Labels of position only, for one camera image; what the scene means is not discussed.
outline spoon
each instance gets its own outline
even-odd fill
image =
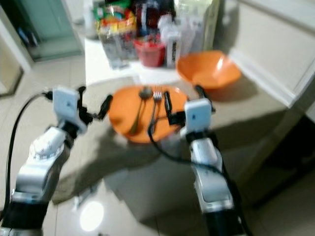
[[[150,87],[147,87],[147,86],[144,86],[141,89],[141,91],[139,92],[139,97],[141,98],[141,102],[140,102],[140,106],[138,109],[136,119],[135,119],[135,121],[134,121],[134,123],[130,129],[131,134],[135,134],[135,132],[137,131],[142,102],[149,99],[152,96],[152,94],[153,94],[152,89]]]

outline clutter of items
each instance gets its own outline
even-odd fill
[[[212,49],[220,0],[105,0],[93,20],[111,68],[140,60],[175,68],[182,56]]]

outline orange plate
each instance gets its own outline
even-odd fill
[[[241,77],[238,67],[221,51],[189,54],[179,58],[177,71],[180,76],[204,89],[219,89]]]
[[[117,133],[124,135],[127,139],[135,143],[144,144],[150,142],[147,131],[153,112],[154,102],[152,97],[142,103],[137,132],[134,135],[130,134],[130,129],[136,119],[140,106],[141,99],[138,94],[142,88],[143,86],[131,86],[117,91],[114,94],[114,98],[110,106],[109,119]],[[184,109],[187,96],[180,91],[179,88],[172,86],[151,86],[151,88],[153,91],[169,91],[173,112],[182,111]],[[161,102],[157,104],[156,118],[164,116],[166,116],[166,111],[163,97]],[[177,128],[178,127],[175,125],[169,126],[167,119],[161,119],[155,126],[153,138],[156,141],[159,141],[173,133]]]

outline fork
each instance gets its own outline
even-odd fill
[[[162,95],[161,91],[154,91],[154,93],[153,93],[154,106],[153,106],[153,112],[152,112],[150,124],[153,123],[155,120],[156,106],[157,106],[157,103],[159,103],[162,100],[162,96],[163,95]],[[153,134],[154,131],[155,131],[155,125],[152,125],[151,133]]]

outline black cable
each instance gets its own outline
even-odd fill
[[[15,139],[15,134],[16,130],[19,124],[19,121],[22,117],[23,112],[27,108],[27,106],[33,102],[35,99],[41,97],[41,96],[48,96],[49,93],[47,92],[42,92],[33,95],[30,97],[27,102],[24,104],[22,109],[20,110],[15,123],[13,125],[12,133],[11,133],[11,138],[10,138],[10,145],[9,145],[9,151],[8,151],[8,156],[7,156],[7,161],[6,161],[6,177],[5,177],[5,201],[4,201],[4,207],[0,215],[0,221],[3,219],[4,215],[6,214],[6,211],[8,209],[9,203],[10,203],[10,194],[11,194],[11,187],[10,187],[10,181],[11,181],[11,160],[12,160],[12,153],[13,153],[13,146],[14,146],[14,139]]]
[[[160,119],[166,119],[167,117],[158,117],[157,119],[154,120],[154,122],[150,123],[149,127],[148,127],[148,135],[149,135],[149,138],[150,138],[150,141],[151,143],[153,144],[153,146],[160,152],[163,154],[164,157],[166,157],[167,159],[171,160],[171,161],[175,161],[175,162],[178,162],[178,163],[181,163],[181,164],[187,164],[187,165],[193,165],[194,167],[200,167],[200,168],[204,168],[204,169],[207,169],[207,170],[210,170],[214,173],[217,173],[219,175],[221,175],[225,181],[226,181],[226,184],[227,184],[227,187],[233,197],[233,199],[235,200],[234,201],[234,205],[235,205],[235,209],[236,211],[239,213],[239,217],[241,218],[241,224],[243,226],[243,229],[245,231],[245,233],[248,235],[248,236],[252,236],[252,233],[245,221],[245,217],[244,217],[244,214],[243,214],[243,211],[242,211],[242,208],[240,206],[240,203],[239,203],[239,196],[235,197],[236,195],[236,185],[233,183],[233,181],[230,179],[226,169],[225,169],[225,165],[223,163],[222,165],[222,169],[223,169],[223,172],[221,172],[217,167],[215,166],[212,166],[212,165],[208,165],[208,164],[203,164],[203,163],[198,163],[198,162],[195,162],[195,161],[191,161],[191,160],[186,160],[182,157],[176,157],[176,156],[173,156],[169,153],[167,153],[166,151],[164,151],[158,144],[157,142],[153,139],[153,136],[152,136],[152,126],[155,125]]]

